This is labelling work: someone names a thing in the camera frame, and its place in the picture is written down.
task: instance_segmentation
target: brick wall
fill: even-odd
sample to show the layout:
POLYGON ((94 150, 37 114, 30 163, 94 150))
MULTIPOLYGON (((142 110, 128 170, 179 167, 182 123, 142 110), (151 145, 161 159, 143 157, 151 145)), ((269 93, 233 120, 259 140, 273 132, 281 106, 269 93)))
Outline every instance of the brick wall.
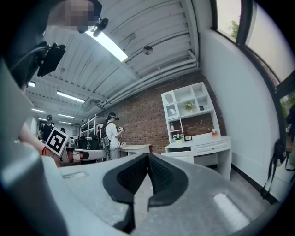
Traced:
MULTIPOLYGON (((204 82, 212 99, 221 135, 226 135, 222 113, 215 94, 201 71, 182 75, 150 87, 104 110, 99 116, 107 117, 109 112, 116 113, 120 118, 115 121, 116 126, 126 129, 121 142, 126 142, 128 145, 151 144, 151 152, 165 152, 165 146, 169 144, 169 141, 161 94, 199 82, 204 82)), ((185 136, 208 133, 213 127, 210 114, 186 118, 182 122, 185 136)))

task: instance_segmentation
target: ceiling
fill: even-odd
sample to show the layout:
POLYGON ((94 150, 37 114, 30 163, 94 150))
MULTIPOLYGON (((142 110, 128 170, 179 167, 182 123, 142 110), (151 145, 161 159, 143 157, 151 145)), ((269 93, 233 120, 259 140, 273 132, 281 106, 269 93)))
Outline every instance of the ceiling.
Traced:
POLYGON ((100 2, 101 18, 109 19, 103 32, 125 48, 128 58, 120 62, 87 34, 48 28, 46 41, 65 44, 66 53, 54 72, 32 78, 36 87, 28 87, 27 95, 36 109, 46 111, 37 116, 45 118, 50 113, 55 120, 79 124, 99 112, 102 106, 98 105, 111 106, 138 89, 197 68, 197 28, 190 0, 100 2), (151 55, 142 53, 147 45, 153 48, 151 55), (59 96, 57 90, 85 103, 59 96), (60 118, 59 113, 75 118, 60 118))

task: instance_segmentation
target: white t-shirt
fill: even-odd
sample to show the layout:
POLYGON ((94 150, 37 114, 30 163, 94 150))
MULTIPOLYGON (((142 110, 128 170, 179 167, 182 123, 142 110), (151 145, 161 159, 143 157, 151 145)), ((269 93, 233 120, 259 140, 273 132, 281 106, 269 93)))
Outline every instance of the white t-shirt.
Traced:
POLYGON ((107 138, 109 140, 111 140, 110 147, 111 148, 119 148, 120 147, 120 142, 116 138, 116 136, 118 135, 117 127, 116 127, 116 125, 114 123, 110 123, 110 122, 108 122, 108 123, 109 124, 106 127, 106 135, 107 135, 107 138))

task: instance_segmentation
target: small plant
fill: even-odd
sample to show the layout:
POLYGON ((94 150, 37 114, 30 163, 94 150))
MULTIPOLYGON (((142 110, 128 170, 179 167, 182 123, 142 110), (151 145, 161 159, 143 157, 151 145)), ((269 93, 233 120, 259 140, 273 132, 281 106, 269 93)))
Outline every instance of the small plant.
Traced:
POLYGON ((173 135, 173 139, 174 140, 181 140, 182 138, 183 138, 183 135, 182 134, 173 135))
POLYGON ((192 102, 187 102, 186 104, 184 104, 184 108, 187 110, 191 110, 193 109, 193 103, 192 102))

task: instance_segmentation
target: potted plant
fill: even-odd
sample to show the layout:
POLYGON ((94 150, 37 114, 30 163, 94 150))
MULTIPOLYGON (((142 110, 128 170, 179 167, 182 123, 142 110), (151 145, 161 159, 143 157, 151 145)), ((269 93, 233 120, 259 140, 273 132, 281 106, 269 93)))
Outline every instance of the potted plant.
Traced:
POLYGON ((173 140, 175 140, 177 144, 182 144, 183 143, 183 135, 182 134, 173 135, 173 140))
POLYGON ((186 104, 184 104, 184 108, 187 110, 190 110, 190 112, 193 112, 192 111, 193 105, 194 105, 193 102, 190 101, 190 102, 187 102, 186 104))

